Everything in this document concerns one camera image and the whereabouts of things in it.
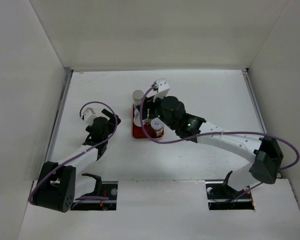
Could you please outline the silver lid blue label jar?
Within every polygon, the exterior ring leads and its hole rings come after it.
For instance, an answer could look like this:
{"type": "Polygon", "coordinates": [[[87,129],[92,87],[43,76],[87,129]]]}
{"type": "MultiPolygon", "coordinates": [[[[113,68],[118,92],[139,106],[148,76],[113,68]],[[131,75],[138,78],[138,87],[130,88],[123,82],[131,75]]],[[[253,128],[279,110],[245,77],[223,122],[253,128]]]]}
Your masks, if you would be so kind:
{"type": "Polygon", "coordinates": [[[142,98],[144,97],[144,92],[142,90],[135,90],[132,93],[132,99],[133,99],[133,108],[134,109],[140,109],[140,105],[142,102],[142,98]]]}

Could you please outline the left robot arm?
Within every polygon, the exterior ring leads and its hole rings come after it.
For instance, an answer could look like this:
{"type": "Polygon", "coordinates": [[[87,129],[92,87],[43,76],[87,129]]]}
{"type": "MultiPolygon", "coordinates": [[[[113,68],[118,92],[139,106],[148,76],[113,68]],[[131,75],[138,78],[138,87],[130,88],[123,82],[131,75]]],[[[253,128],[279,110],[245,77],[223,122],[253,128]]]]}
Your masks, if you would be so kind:
{"type": "Polygon", "coordinates": [[[95,116],[93,110],[87,109],[83,114],[88,135],[75,153],[43,164],[29,195],[31,205],[65,213],[84,201],[108,200],[102,178],[88,173],[88,167],[105,154],[121,119],[107,109],[101,112],[102,116],[95,116]]]}

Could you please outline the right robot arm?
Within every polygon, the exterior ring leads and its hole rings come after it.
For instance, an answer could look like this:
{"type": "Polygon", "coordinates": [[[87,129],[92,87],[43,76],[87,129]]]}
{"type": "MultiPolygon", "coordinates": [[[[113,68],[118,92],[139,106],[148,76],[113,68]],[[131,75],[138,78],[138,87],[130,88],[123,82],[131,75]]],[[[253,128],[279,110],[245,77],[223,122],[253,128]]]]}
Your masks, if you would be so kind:
{"type": "Polygon", "coordinates": [[[174,96],[147,97],[142,100],[140,110],[143,117],[159,118],[181,139],[214,146],[247,160],[245,166],[226,175],[221,189],[226,197],[233,198],[256,182],[268,185],[276,182],[283,153],[274,137],[229,133],[202,117],[187,113],[184,104],[174,96]]]}

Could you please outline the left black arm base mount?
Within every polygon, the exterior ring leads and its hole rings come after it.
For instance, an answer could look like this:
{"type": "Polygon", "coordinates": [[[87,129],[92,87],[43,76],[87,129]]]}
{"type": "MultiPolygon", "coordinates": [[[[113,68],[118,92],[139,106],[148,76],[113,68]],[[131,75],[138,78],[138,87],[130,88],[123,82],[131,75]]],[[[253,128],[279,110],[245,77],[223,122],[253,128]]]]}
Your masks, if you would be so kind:
{"type": "Polygon", "coordinates": [[[85,180],[89,180],[89,183],[87,184],[89,189],[83,197],[100,197],[103,187],[101,176],[91,173],[83,173],[82,176],[85,177],[85,180]]]}

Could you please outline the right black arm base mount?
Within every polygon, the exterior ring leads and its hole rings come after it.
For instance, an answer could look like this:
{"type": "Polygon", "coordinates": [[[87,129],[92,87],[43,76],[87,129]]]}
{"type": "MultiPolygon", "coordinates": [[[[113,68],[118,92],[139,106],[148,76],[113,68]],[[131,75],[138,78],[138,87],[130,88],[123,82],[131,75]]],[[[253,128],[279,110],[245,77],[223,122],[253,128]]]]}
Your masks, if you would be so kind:
{"type": "Polygon", "coordinates": [[[221,184],[221,192],[223,197],[226,199],[224,203],[231,203],[233,201],[237,201],[242,196],[244,196],[244,188],[242,188],[240,191],[235,190],[234,188],[229,186],[229,179],[232,175],[233,171],[227,173],[225,179],[223,180],[223,183],[221,184]]]}

